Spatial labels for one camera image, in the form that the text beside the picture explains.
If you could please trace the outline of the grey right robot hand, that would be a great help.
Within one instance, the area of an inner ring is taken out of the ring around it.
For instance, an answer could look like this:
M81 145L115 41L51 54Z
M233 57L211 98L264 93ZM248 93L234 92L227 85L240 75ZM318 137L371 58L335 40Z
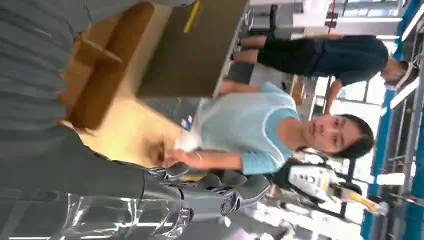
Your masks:
M0 132L3 240L176 240L195 222L223 220L262 198L262 175L223 184L179 182L183 163L145 168L109 160L65 127Z

